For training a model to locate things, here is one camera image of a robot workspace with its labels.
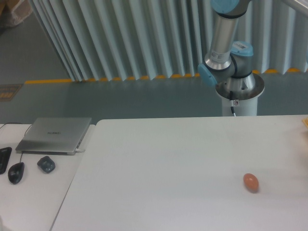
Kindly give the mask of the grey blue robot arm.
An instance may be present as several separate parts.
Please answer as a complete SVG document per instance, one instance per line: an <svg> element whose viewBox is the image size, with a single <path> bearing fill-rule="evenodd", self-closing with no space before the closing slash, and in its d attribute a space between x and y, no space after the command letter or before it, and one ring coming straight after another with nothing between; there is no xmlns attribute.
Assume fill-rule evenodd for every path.
<svg viewBox="0 0 308 231"><path fill-rule="evenodd" d="M216 85L253 70L308 68L306 0L212 0L216 15L210 48L198 66L201 78Z"/></svg>

